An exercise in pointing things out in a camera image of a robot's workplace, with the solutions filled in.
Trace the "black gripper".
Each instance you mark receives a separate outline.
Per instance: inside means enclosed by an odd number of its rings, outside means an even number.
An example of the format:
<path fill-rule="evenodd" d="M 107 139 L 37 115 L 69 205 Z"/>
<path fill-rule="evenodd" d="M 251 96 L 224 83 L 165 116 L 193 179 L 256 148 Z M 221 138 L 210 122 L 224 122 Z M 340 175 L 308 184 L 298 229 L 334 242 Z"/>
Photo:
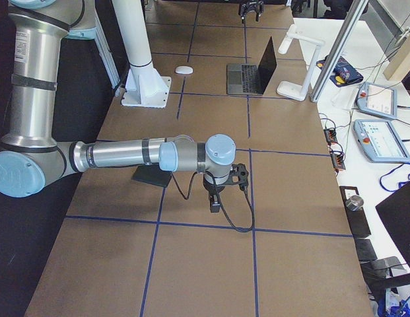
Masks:
<path fill-rule="evenodd" d="M 209 194 L 210 212 L 218 213 L 221 208 L 218 196 L 220 196 L 221 192 L 224 190 L 224 186 L 220 186 L 214 183 L 212 178 L 208 180 L 206 177 L 203 177 L 203 186 Z"/>
<path fill-rule="evenodd" d="M 256 13 L 255 21 L 259 22 L 259 18 L 264 10 L 264 1 L 249 0 L 241 1 L 238 8 L 238 14 L 241 15 L 241 22 L 245 23 L 246 15 L 250 12 Z"/>

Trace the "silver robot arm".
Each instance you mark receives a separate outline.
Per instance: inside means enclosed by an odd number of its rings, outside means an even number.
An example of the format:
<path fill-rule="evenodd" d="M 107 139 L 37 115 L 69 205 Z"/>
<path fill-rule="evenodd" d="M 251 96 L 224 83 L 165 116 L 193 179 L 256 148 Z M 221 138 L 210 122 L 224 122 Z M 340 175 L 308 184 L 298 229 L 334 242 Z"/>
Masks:
<path fill-rule="evenodd" d="M 8 3 L 0 1 L 0 138 L 9 130 L 15 32 L 8 16 Z M 114 92 L 94 41 L 61 41 L 57 81 L 53 137 L 58 141 L 95 141 Z M 27 198 L 0 193 L 0 214 L 16 217 L 66 211 L 79 179 L 78 175 L 68 176 Z"/>

